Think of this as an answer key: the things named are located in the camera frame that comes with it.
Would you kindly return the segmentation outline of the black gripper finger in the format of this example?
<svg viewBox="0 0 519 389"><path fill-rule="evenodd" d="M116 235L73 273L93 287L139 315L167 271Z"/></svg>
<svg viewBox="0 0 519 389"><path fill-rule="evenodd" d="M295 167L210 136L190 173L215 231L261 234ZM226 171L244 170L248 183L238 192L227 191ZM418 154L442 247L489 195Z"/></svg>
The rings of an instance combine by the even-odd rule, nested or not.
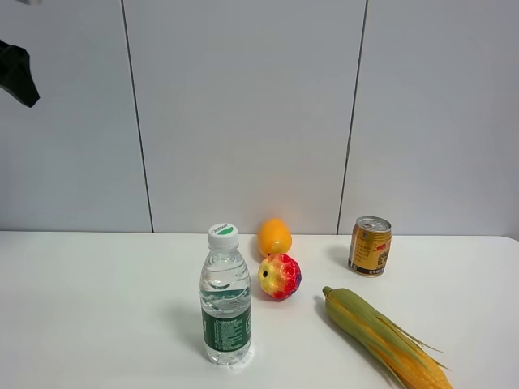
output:
<svg viewBox="0 0 519 389"><path fill-rule="evenodd" d="M1 41L0 84L2 89L26 107L32 108L40 100L26 49Z"/></svg>

